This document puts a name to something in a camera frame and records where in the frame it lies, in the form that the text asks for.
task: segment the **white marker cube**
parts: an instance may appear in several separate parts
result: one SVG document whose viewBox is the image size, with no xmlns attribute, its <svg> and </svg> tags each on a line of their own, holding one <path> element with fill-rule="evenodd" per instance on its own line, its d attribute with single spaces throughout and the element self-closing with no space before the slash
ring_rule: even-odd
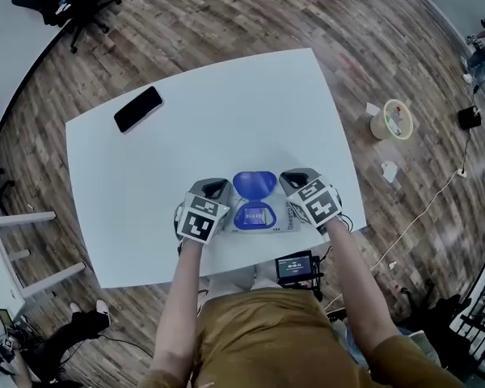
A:
<svg viewBox="0 0 485 388">
<path fill-rule="evenodd" d="M 229 211 L 230 207 L 188 192 L 176 232 L 180 236 L 209 244 L 212 237 L 223 229 Z"/>
<path fill-rule="evenodd" d="M 288 197 L 297 217 L 305 222 L 320 227 L 341 213 L 341 204 L 337 192 L 322 176 L 298 189 Z"/>
</svg>

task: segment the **shirt sleeve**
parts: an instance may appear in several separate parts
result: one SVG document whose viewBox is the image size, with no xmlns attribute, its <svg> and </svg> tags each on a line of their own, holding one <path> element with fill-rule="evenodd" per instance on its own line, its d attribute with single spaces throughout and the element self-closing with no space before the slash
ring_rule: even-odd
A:
<svg viewBox="0 0 485 388">
<path fill-rule="evenodd" d="M 376 347 L 369 361 L 374 381 L 394 388 L 462 388 L 451 373 L 426 358 L 406 336 L 393 336 Z"/>
<path fill-rule="evenodd" d="M 161 370 L 150 371 L 138 388 L 185 388 L 184 385 L 170 373 Z"/>
<path fill-rule="evenodd" d="M 18 388 L 18 386 L 11 375 L 5 375 L 0 372 L 0 388 Z"/>
</svg>

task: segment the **black pants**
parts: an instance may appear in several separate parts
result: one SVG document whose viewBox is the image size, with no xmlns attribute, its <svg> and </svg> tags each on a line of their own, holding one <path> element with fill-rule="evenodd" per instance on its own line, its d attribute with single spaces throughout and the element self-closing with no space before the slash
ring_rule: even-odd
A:
<svg viewBox="0 0 485 388">
<path fill-rule="evenodd" d="M 42 381 L 52 381 L 59 375 L 61 358 L 65 352 L 83 340 L 96 339 L 109 326 L 107 315 L 96 311 L 77 312 L 72 321 L 55 331 L 36 348 L 22 352 L 32 372 Z"/>
</svg>

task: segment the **brown shirt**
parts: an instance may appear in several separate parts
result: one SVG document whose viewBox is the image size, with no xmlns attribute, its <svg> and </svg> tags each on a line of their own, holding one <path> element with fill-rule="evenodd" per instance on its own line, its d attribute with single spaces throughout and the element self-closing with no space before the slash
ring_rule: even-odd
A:
<svg viewBox="0 0 485 388">
<path fill-rule="evenodd" d="M 385 340 L 368 371 L 338 342 L 321 306 L 305 290 L 263 289 L 208 301 L 198 318 L 192 385 L 198 388 L 463 386 L 404 336 Z M 141 388 L 182 387 L 152 371 Z"/>
</svg>

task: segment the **black baseboard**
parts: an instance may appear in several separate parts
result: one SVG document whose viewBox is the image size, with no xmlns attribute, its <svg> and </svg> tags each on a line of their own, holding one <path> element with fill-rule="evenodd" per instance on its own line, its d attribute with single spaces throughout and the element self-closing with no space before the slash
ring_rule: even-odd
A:
<svg viewBox="0 0 485 388">
<path fill-rule="evenodd" d="M 47 44 L 47 47 L 38 56 L 36 61 L 32 64 L 31 68 L 23 78 L 22 82 L 19 84 L 18 88 L 15 91 L 15 94 L 12 96 L 11 101 L 7 105 L 7 108 L 2 115 L 2 119 L 0 120 L 0 132 L 2 131 L 3 126 L 6 124 L 7 118 L 9 117 L 14 105 L 16 104 L 16 101 L 18 100 L 19 94 L 22 93 L 24 87 L 27 85 L 27 82 L 34 74 L 34 72 L 36 71 L 40 63 L 43 61 L 44 57 L 47 56 L 47 53 L 50 52 L 50 50 L 54 47 L 54 45 L 61 39 L 63 34 L 65 34 L 65 28 L 68 27 L 71 24 L 71 22 L 72 20 L 70 20 L 64 27 L 62 27 L 61 30 L 57 33 L 57 35 L 50 41 L 50 43 Z"/>
</svg>

